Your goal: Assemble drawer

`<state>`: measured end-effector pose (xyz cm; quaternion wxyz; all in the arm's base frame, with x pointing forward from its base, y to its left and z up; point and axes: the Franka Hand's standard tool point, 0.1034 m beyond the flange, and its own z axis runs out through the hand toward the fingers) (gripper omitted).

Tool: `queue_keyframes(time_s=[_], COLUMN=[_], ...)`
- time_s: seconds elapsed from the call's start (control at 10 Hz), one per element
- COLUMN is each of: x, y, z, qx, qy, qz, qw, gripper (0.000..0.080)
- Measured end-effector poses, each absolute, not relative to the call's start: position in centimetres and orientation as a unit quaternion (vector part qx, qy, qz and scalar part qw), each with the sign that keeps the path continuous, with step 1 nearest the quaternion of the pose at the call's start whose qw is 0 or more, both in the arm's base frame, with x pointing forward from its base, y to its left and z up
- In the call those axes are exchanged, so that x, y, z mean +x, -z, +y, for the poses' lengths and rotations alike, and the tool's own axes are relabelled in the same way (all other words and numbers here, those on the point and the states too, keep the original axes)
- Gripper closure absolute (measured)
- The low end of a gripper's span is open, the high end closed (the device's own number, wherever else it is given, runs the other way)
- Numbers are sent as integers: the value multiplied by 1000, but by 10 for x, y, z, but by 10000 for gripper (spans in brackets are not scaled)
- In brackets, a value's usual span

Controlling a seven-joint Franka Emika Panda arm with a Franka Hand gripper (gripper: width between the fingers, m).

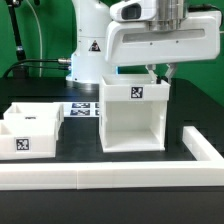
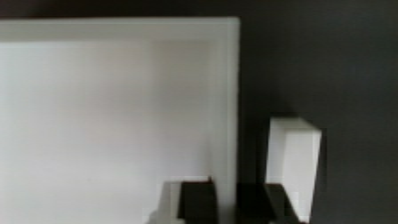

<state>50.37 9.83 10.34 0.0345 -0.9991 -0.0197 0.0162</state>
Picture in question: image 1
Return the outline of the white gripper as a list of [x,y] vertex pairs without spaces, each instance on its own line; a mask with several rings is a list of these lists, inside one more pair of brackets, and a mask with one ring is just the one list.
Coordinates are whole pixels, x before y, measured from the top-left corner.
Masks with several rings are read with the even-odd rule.
[[190,12],[184,2],[119,2],[110,7],[105,59],[116,66],[168,64],[168,83],[178,62],[210,60],[220,52],[221,12]]

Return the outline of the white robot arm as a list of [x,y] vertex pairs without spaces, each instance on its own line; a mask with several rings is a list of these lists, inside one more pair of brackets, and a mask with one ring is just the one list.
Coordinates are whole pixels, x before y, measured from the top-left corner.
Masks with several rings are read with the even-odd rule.
[[71,86],[92,89],[100,76],[120,67],[211,60],[220,52],[221,11],[187,0],[72,0],[77,46],[71,55]]

